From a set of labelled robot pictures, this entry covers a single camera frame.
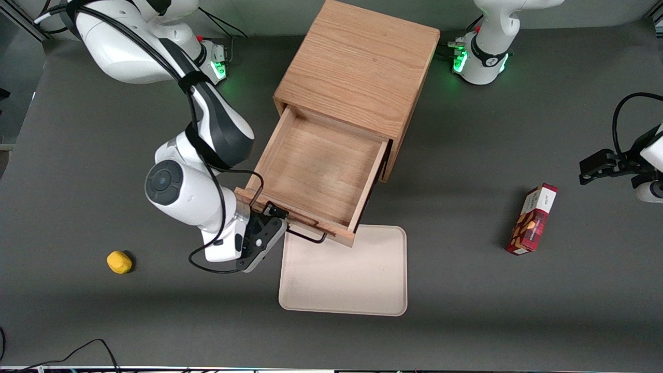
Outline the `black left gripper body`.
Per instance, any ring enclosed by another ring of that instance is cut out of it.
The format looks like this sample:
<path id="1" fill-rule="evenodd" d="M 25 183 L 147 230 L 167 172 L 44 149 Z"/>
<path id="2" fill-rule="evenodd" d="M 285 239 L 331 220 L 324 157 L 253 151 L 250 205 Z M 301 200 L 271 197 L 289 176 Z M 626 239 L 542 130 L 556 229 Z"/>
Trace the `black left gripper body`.
<path id="1" fill-rule="evenodd" d="M 661 125 L 655 125 L 651 130 L 640 135 L 627 151 L 621 149 L 617 130 L 615 130 L 615 152 L 616 167 L 623 174 L 660 177 Z"/>

